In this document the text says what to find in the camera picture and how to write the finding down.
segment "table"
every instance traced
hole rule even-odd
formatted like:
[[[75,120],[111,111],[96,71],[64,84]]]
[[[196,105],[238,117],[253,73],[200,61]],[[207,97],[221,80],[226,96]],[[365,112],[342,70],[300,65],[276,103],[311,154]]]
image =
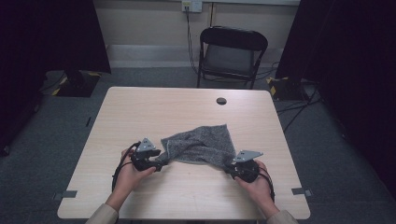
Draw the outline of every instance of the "table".
[[[218,105],[223,97],[226,105]],[[309,218],[303,194],[291,189],[301,183],[267,91],[113,87],[93,124],[63,198],[60,218],[89,218],[111,192],[120,153],[147,137],[163,150],[161,138],[203,125],[227,124],[236,152],[263,152],[273,179],[276,205],[298,219]],[[132,192],[120,218],[226,220],[262,218],[237,183],[209,165],[172,161],[149,176]]]

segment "wrist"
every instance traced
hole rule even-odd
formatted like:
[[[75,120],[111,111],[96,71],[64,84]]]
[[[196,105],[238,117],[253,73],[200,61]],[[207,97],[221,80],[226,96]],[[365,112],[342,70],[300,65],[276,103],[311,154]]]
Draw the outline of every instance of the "wrist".
[[[257,202],[257,205],[260,207],[267,219],[279,212],[279,209],[271,199]]]
[[[108,196],[106,204],[119,212],[128,195],[128,192],[114,190],[110,196]]]

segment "electrical outlet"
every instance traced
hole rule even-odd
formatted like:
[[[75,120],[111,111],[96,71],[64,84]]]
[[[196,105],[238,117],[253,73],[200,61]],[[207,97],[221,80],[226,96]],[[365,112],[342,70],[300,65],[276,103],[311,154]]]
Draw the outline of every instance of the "electrical outlet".
[[[188,9],[189,12],[192,12],[191,1],[181,1],[181,11],[187,11],[186,8]]]
[[[192,12],[202,12],[202,1],[192,1]]]

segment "chair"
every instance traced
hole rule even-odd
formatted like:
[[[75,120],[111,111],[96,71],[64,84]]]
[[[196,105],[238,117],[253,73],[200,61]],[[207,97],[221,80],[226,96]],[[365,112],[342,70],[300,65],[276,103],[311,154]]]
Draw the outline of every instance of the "chair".
[[[197,88],[202,73],[203,78],[210,75],[245,80],[245,84],[250,81],[253,89],[262,55],[268,47],[265,36],[255,31],[212,26],[201,32],[200,43]]]

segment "wall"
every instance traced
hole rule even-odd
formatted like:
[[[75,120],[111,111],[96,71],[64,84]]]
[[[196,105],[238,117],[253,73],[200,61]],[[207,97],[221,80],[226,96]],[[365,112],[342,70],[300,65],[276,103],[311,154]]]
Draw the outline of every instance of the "wall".
[[[280,2],[289,6],[203,2],[202,13],[190,14],[194,60],[198,61],[199,34],[210,25],[228,25],[265,35],[269,46],[262,64],[279,61],[298,7]],[[190,63],[187,18],[180,1],[94,3],[113,67]]]

